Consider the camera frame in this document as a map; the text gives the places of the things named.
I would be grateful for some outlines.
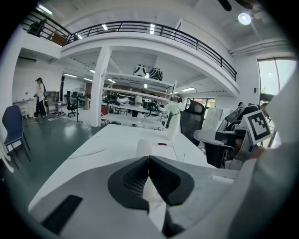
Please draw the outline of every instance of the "white column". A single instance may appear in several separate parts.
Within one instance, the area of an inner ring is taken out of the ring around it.
[[[102,88],[104,86],[104,73],[108,67],[109,59],[111,56],[110,47],[102,47],[99,58],[95,67],[95,73],[93,76],[93,86],[90,102],[90,125],[97,127],[101,125],[101,101],[102,101]]]
[[[18,26],[0,57],[0,119],[2,119],[5,109],[13,104],[14,70],[24,41],[24,34],[26,34],[24,30]],[[6,135],[7,131],[0,121],[0,141],[3,142]]]

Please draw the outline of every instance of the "black office chair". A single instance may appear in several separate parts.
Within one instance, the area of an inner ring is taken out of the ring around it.
[[[66,96],[66,100],[67,100],[67,110],[71,111],[67,114],[67,116],[70,117],[71,114],[73,114],[74,116],[76,116],[76,114],[78,115],[78,101],[76,100],[76,104],[72,104],[71,100],[70,100],[70,95]]]
[[[194,139],[195,130],[201,129],[204,121],[205,107],[194,100],[190,100],[190,107],[181,112],[181,133],[186,136],[194,145],[198,146],[199,141]]]

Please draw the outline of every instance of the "woman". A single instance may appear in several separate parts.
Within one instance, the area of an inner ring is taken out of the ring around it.
[[[46,92],[46,87],[43,84],[43,79],[41,79],[40,77],[36,81],[38,86],[37,93],[35,94],[35,97],[37,97],[35,117],[38,117],[38,114],[41,114],[42,117],[45,117],[46,112],[43,106],[43,100],[45,99],[44,94]]]

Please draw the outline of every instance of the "white shelf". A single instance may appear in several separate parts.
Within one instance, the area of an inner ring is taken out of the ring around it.
[[[121,108],[121,109],[126,109],[126,110],[135,110],[138,112],[144,112],[144,113],[149,113],[149,110],[144,109],[143,107],[138,107],[134,105],[110,105],[112,107],[116,108]]]
[[[145,77],[139,77],[134,75],[128,75],[128,74],[120,74],[120,73],[112,73],[112,72],[106,72],[106,78],[112,78],[112,80],[121,80],[126,81],[128,84],[148,84],[149,86],[158,87],[164,90],[167,90],[171,87],[173,87],[174,84],[167,83],[164,81],[154,80],[150,78]]]
[[[116,121],[120,123],[128,123],[128,124],[136,124],[137,126],[147,126],[147,127],[154,127],[154,128],[161,128],[164,129],[161,121],[147,119],[147,118],[137,118],[132,117],[129,115],[121,115],[121,114],[106,114],[101,116],[102,120],[108,120],[110,122]]]
[[[131,95],[144,96],[144,97],[149,98],[149,99],[158,99],[158,100],[163,100],[163,101],[169,101],[167,98],[163,98],[163,97],[159,97],[159,96],[154,96],[154,95],[149,95],[149,94],[143,94],[143,93],[135,92],[135,91],[127,91],[127,90],[122,90],[122,89],[106,88],[106,87],[103,87],[103,90],[106,90],[106,91],[115,91],[115,92],[123,92],[123,93],[131,94]]]

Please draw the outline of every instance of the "black metal railing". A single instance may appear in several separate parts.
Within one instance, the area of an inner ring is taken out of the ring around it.
[[[66,45],[71,36],[71,32],[37,10],[32,10],[25,17],[22,27],[27,33],[46,38],[60,46]]]
[[[139,32],[159,35],[183,43],[199,51],[217,63],[236,81],[237,72],[222,56],[220,56],[219,53],[195,37],[175,28],[167,27],[161,24],[145,21],[114,21],[105,24],[94,25],[78,32],[71,33],[64,27],[60,26],[57,22],[53,21],[37,10],[31,12],[25,18],[22,24],[23,28],[28,33],[38,37],[44,37],[61,46],[93,35],[112,32]]]

